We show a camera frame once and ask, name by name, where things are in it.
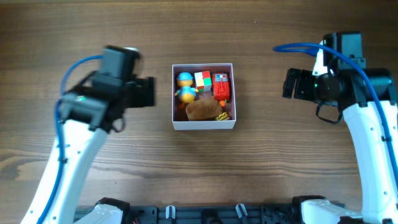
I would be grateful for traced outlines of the red toy truck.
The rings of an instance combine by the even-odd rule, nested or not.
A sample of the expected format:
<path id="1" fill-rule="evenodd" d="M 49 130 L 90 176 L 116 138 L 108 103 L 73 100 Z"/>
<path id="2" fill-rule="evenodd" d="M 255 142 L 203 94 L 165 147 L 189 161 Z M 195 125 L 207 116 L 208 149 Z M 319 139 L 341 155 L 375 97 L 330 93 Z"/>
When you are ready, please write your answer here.
<path id="1" fill-rule="evenodd" d="M 230 85 L 226 73 L 214 73 L 212 75 L 213 96 L 218 101 L 229 101 Z"/>

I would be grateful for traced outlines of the brown plush toy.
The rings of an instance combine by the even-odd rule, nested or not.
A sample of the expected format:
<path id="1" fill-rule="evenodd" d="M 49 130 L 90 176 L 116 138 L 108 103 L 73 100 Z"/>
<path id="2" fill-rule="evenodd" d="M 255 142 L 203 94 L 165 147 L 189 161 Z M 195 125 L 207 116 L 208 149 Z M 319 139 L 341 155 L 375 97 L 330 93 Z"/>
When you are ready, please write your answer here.
<path id="1" fill-rule="evenodd" d="M 223 107 L 213 96 L 189 103 L 185 109 L 189 121 L 208 121 L 224 113 Z"/>

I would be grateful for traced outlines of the yellow plastic wheel toy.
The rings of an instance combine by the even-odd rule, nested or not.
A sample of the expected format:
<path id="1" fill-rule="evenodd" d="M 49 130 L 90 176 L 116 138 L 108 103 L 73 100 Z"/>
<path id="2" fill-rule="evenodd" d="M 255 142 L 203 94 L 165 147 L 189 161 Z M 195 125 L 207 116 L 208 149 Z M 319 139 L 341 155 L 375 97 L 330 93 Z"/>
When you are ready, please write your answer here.
<path id="1" fill-rule="evenodd" d="M 224 120 L 230 120 L 230 116 L 227 112 L 221 113 L 219 116 L 215 118 L 216 121 L 224 121 Z"/>

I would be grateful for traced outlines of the yellow toy duck blue hat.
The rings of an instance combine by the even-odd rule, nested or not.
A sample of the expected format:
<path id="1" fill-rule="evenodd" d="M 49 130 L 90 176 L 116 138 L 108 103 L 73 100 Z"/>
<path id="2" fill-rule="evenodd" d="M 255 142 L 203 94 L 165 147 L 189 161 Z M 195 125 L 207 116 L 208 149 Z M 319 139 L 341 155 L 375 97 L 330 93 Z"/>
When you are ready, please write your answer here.
<path id="1" fill-rule="evenodd" d="M 177 76 L 177 85 L 180 87 L 174 95 L 179 98 L 181 104 L 180 109 L 184 109 L 185 105 L 193 102 L 197 96 L 198 89 L 192 87 L 193 77 L 188 72 L 182 72 Z"/>

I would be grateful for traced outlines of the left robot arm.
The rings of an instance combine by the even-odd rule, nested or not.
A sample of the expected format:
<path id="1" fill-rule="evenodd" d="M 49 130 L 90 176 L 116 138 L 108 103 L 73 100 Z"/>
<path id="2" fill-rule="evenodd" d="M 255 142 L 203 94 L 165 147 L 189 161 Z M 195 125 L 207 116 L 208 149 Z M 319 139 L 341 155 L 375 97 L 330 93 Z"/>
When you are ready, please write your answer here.
<path id="1" fill-rule="evenodd" d="M 124 130 L 129 108 L 155 105 L 155 80 L 138 78 L 134 47 L 106 46 L 75 62 L 60 82 L 56 136 L 23 223 L 73 223 L 91 164 L 110 132 Z"/>

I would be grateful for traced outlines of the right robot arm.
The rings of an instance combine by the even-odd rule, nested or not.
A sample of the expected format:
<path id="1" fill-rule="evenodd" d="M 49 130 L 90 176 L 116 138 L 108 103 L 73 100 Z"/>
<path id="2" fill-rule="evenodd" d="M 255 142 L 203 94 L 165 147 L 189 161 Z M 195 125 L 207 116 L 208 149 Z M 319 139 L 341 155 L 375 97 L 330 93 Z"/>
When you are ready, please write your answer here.
<path id="1" fill-rule="evenodd" d="M 283 97 L 333 106 L 350 131 L 359 168 L 362 209 L 352 212 L 319 195 L 294 197 L 293 223 L 397 222 L 397 90 L 385 68 L 368 68 L 359 32 L 335 32 L 314 43 L 274 47 L 315 57 L 313 70 L 290 68 Z"/>

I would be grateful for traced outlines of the small colourful puzzle cube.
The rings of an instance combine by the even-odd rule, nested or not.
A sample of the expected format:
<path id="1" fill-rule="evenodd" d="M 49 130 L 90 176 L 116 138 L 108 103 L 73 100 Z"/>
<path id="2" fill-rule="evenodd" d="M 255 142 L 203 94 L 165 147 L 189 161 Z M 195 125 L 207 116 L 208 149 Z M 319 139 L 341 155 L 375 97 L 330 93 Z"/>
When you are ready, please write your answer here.
<path id="1" fill-rule="evenodd" d="M 212 82 L 211 74 L 209 71 L 194 73 L 195 86 L 199 92 L 211 91 Z"/>

